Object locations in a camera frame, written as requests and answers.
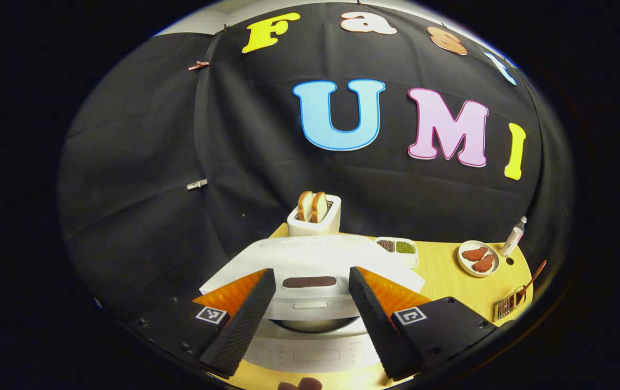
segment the wooden table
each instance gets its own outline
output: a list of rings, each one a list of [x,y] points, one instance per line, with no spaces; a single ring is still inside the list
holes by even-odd
[[[284,223],[269,238],[287,236],[288,225]],[[493,303],[505,298],[517,287],[531,280],[531,272],[519,247],[516,247],[510,254],[510,257],[514,259],[514,264],[507,264],[504,259],[500,259],[502,260],[500,269],[494,274],[487,277],[475,277],[461,269],[456,259],[460,243],[414,242],[418,247],[419,263],[413,270],[426,280],[421,294],[433,301],[453,296],[491,322],[493,321]],[[488,245],[499,252],[503,243],[488,243]],[[494,322],[495,325],[500,326],[509,320],[518,318],[532,300],[533,286],[530,286],[527,290],[526,302],[504,319]],[[394,382],[387,379],[381,363],[335,373],[286,373],[255,366],[243,360],[236,374],[229,380],[216,378],[250,390],[276,390],[280,382],[297,385],[303,377],[317,378],[322,382],[325,390],[381,390],[394,385]]]

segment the letter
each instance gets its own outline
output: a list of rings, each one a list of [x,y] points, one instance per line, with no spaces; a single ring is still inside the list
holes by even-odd
[[[293,94],[300,98],[300,117],[305,137],[315,146],[329,151],[354,151],[365,148],[380,131],[379,94],[386,89],[377,80],[352,80],[348,85],[357,94],[360,123],[352,131],[338,131],[331,124],[329,95],[336,91],[331,81],[298,84]]]
[[[510,123],[510,133],[512,133],[512,151],[510,152],[510,163],[505,166],[505,176],[519,180],[522,177],[522,155],[524,154],[526,132],[518,124]]]
[[[428,27],[428,32],[434,44],[442,49],[461,55],[466,55],[468,53],[466,48],[461,45],[461,40],[453,33],[440,30],[437,27]]]
[[[276,33],[276,35],[285,33],[288,31],[288,22],[286,22],[286,20],[298,19],[300,19],[300,14],[291,12],[248,25],[247,29],[250,30],[250,41],[247,43],[247,46],[243,47],[243,53],[249,53],[256,49],[262,49],[275,44],[278,42],[278,38],[272,38],[271,33]]]
[[[476,101],[468,100],[461,107],[459,116],[453,119],[444,100],[436,91],[412,88],[408,96],[416,101],[418,107],[418,133],[416,143],[408,148],[412,158],[433,160],[438,157],[438,149],[433,145],[438,136],[445,160],[454,155],[464,138],[464,150],[456,158],[463,165],[481,167],[486,165],[485,157],[485,119],[488,108]]]
[[[507,81],[511,82],[513,86],[517,85],[517,81],[513,79],[509,73],[507,73],[507,67],[505,66],[505,64],[500,62],[500,60],[497,59],[495,55],[492,55],[490,53],[483,53],[483,54],[485,54],[486,57],[488,57],[489,59],[493,60],[493,63],[495,64],[496,67],[498,67],[498,69],[500,70],[500,73],[502,73],[502,75],[507,79]]]
[[[389,22],[380,15],[371,14],[369,12],[346,12],[342,14],[341,17],[345,19],[341,22],[341,27],[344,30],[357,33],[369,33],[374,31],[386,35],[396,34],[396,29],[391,27]]]

